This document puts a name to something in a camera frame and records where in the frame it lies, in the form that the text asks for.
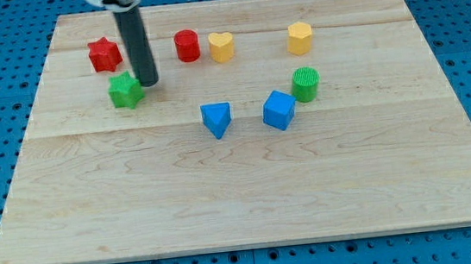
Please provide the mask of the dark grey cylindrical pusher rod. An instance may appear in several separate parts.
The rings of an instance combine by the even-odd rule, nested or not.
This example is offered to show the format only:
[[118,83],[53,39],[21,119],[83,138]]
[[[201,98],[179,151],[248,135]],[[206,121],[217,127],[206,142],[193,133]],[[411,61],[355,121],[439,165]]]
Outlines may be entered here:
[[113,16],[135,77],[145,87],[157,84],[159,81],[158,70],[143,24],[140,7],[135,6],[126,12],[114,13]]

